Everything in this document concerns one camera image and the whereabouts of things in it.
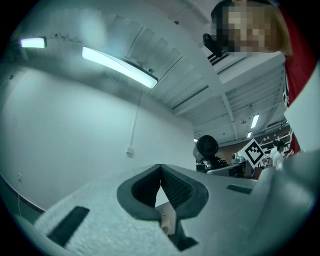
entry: ceiling light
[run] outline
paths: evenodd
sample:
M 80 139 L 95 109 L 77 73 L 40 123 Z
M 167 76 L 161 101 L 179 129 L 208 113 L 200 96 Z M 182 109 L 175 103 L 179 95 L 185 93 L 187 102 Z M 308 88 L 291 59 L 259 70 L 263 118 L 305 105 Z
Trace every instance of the ceiling light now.
M 86 60 L 99 63 L 103 66 L 111 68 L 115 71 L 128 76 L 146 87 L 152 89 L 158 83 L 158 79 L 150 73 L 147 73 L 137 65 L 129 62 L 126 59 L 120 59 L 108 55 L 106 53 L 90 49 L 88 47 L 82 48 L 82 57 Z
M 251 128 L 255 128 L 259 119 L 259 114 L 255 115 L 252 120 Z
M 21 47 L 23 48 L 45 48 L 47 46 L 46 37 L 33 37 L 20 40 Z

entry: ceiling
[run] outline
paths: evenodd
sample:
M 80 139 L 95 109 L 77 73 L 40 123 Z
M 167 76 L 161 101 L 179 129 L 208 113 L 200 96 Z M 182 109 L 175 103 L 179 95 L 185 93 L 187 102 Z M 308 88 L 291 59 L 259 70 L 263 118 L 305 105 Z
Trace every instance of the ceiling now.
M 103 73 L 137 86 L 112 69 L 83 60 L 82 47 L 126 58 L 158 78 L 156 87 L 143 86 L 144 92 L 177 117 L 190 120 L 195 138 L 211 135 L 221 146 L 235 144 L 246 140 L 249 131 L 255 137 L 285 125 L 284 56 L 279 52 L 229 54 L 212 66 L 202 34 L 209 32 L 210 13 L 217 2 L 42 1 L 13 38 L 46 36 L 47 47 L 20 49 L 13 40 L 2 61 L 73 62 L 78 77 Z M 260 114 L 258 123 L 250 129 L 256 114 Z

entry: black rubber pad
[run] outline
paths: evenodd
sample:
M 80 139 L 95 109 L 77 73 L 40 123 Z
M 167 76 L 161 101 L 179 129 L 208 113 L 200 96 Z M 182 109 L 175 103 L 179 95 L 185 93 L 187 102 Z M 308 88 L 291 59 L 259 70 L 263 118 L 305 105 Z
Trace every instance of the black rubber pad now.
M 89 213 L 89 209 L 76 206 L 73 210 L 54 228 L 54 230 L 47 235 L 47 237 L 60 245 L 61 247 L 65 247 L 66 243 L 72 237 L 74 232 L 80 226 L 80 224 L 84 221 L 87 214 Z

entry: black slot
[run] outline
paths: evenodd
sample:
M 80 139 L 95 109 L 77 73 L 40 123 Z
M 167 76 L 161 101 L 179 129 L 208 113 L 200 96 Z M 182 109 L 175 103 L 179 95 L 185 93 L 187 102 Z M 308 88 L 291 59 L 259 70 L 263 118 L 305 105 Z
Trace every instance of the black slot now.
M 226 188 L 228 190 L 236 191 L 236 192 L 247 194 L 247 195 L 250 195 L 250 193 L 252 191 L 252 188 L 250 188 L 250 187 L 238 186 L 238 185 L 234 185 L 234 184 L 231 184 L 231 185 L 227 186 Z
M 87 208 L 76 206 L 47 237 L 61 247 L 64 247 L 84 221 L 89 211 Z

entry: desk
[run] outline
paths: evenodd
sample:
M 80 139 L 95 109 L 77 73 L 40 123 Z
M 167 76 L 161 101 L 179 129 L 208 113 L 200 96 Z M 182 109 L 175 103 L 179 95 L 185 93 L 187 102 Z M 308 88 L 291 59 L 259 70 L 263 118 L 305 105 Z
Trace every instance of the desk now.
M 210 175 L 219 175 L 219 176 L 230 176 L 230 170 L 233 168 L 242 167 L 242 173 L 245 179 L 251 179 L 252 178 L 252 167 L 248 161 L 241 162 L 241 163 L 234 163 L 231 165 L 228 165 L 226 167 L 220 168 L 220 169 L 214 169 L 214 170 L 208 170 L 206 173 Z
M 211 175 L 219 175 L 219 176 L 227 176 L 229 177 L 229 170 L 233 169 L 235 167 L 241 166 L 243 163 L 236 163 L 231 164 L 226 167 L 220 168 L 220 169 L 214 169 L 214 170 L 208 170 L 206 173 Z

